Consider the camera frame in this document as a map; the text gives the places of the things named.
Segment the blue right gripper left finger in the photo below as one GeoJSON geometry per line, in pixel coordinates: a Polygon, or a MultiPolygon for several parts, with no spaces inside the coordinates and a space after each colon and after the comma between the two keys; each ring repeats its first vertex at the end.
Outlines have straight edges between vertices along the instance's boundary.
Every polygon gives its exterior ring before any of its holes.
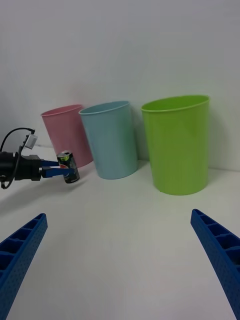
{"type": "Polygon", "coordinates": [[[0,319],[7,318],[47,228],[41,213],[0,243],[0,319]]]}

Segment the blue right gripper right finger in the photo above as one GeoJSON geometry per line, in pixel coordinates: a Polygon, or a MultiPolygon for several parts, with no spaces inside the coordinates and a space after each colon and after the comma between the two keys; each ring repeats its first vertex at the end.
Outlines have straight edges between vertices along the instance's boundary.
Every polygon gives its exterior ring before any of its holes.
{"type": "Polygon", "coordinates": [[[240,238],[198,209],[190,224],[217,275],[235,318],[240,319],[240,238]]]}

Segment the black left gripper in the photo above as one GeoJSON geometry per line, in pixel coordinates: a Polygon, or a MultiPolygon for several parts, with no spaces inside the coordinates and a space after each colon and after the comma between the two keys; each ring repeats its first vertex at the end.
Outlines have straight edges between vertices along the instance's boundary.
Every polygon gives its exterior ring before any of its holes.
{"type": "Polygon", "coordinates": [[[21,155],[14,176],[15,181],[40,181],[41,178],[67,176],[72,173],[71,168],[60,168],[59,163],[41,159],[37,155],[21,155]]]}

